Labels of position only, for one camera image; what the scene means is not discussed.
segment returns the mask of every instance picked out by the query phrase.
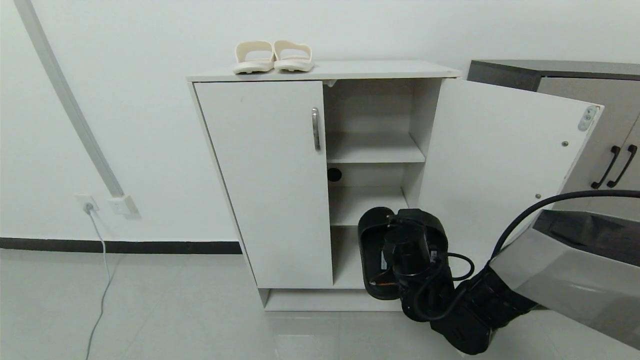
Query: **metal door handle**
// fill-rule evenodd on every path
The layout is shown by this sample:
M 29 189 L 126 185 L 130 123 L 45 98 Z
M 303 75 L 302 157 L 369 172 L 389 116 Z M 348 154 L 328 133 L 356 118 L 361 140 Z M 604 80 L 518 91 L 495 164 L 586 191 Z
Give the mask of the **metal door handle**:
M 317 108 L 311 109 L 311 123 L 314 127 L 314 145 L 316 151 L 320 151 L 320 132 L 318 131 L 318 118 L 320 117 L 320 111 Z
M 613 159 L 611 159 L 611 162 L 609 163 L 609 167 L 607 167 L 607 171 L 604 172 L 604 175 L 602 176 L 602 178 L 600 179 L 599 182 L 596 183 L 594 181 L 594 182 L 591 183 L 591 188 L 592 189 L 598 189 L 599 187 L 602 186 L 602 183 L 604 183 L 604 179 L 609 175 L 609 172 L 611 171 L 611 168 L 613 167 L 613 164 L 618 159 L 618 155 L 620 155 L 620 146 L 613 145 L 611 147 L 611 152 L 613 152 Z
M 622 179 L 622 176 L 627 171 L 627 168 L 629 167 L 629 164 L 631 164 L 631 161 L 634 159 L 634 156 L 636 155 L 636 152 L 638 151 L 638 147 L 635 146 L 635 145 L 629 145 L 627 150 L 631 153 L 631 155 L 629 155 L 629 160 L 627 160 L 627 164 L 625 164 L 625 167 L 622 169 L 622 171 L 620 172 L 620 175 L 618 175 L 618 178 L 615 181 L 609 180 L 609 182 L 607 183 L 607 187 L 614 188 L 618 184 L 620 179 Z

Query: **black baseboard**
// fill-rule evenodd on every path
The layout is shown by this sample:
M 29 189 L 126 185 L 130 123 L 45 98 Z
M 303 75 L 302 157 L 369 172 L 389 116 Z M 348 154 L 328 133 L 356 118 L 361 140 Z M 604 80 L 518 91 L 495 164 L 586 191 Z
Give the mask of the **black baseboard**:
M 237 241 L 105 241 L 113 254 L 242 254 Z M 0 249 L 102 252 L 102 244 L 91 240 L 0 238 Z

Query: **white power cord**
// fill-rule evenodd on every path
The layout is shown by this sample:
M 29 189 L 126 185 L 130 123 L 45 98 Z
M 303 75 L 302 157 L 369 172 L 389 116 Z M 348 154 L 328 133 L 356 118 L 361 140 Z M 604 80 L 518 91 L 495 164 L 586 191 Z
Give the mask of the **white power cord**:
M 89 335 L 89 344 L 86 346 L 86 357 L 84 360 L 89 360 L 89 353 L 91 352 L 91 342 L 93 340 L 93 333 L 95 332 L 95 328 L 98 327 L 98 323 L 102 318 L 102 314 L 104 314 L 104 297 L 107 295 L 107 290 L 109 289 L 109 285 L 111 285 L 111 274 L 109 273 L 109 265 L 107 265 L 107 245 L 104 243 L 102 236 L 100 235 L 100 231 L 98 231 L 98 227 L 95 225 L 95 220 L 93 219 L 93 215 L 91 212 L 95 211 L 93 208 L 93 204 L 87 202 L 84 205 L 84 212 L 89 215 L 91 219 L 91 223 L 93 224 L 93 228 L 95 229 L 96 235 L 98 235 L 98 239 L 102 243 L 102 258 L 104 260 L 104 268 L 107 271 L 107 286 L 104 287 L 104 292 L 102 293 L 102 300 L 100 301 L 100 316 L 98 316 L 98 320 L 95 321 L 95 325 L 93 325 L 93 330 L 91 330 L 91 335 Z

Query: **wall outlet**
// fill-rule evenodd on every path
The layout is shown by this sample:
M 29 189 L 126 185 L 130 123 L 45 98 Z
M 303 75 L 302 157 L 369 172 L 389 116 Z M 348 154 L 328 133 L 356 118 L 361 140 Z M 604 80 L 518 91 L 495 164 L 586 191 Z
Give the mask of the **wall outlet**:
M 114 213 L 120 215 L 133 215 L 138 213 L 136 205 L 133 203 L 133 199 L 129 195 L 123 197 L 113 197 L 109 199 L 109 205 Z
M 91 194 L 88 194 L 88 193 L 77 193 L 76 194 L 76 200 L 80 204 L 80 207 L 82 208 L 82 211 L 84 211 L 84 205 L 87 202 L 90 202 L 91 205 L 93 205 L 93 210 L 94 211 L 98 211 L 98 204 L 95 203 L 95 201 L 93 200 L 93 197 L 91 196 Z

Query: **shelf hole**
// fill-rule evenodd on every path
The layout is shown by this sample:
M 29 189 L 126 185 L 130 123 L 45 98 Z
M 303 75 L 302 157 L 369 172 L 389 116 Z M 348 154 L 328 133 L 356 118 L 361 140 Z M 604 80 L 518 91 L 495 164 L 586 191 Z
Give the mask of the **shelf hole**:
M 332 183 L 335 183 L 336 181 L 340 181 L 340 179 L 342 179 L 342 172 L 340 171 L 340 169 L 335 167 L 328 168 L 326 170 L 326 178 Z

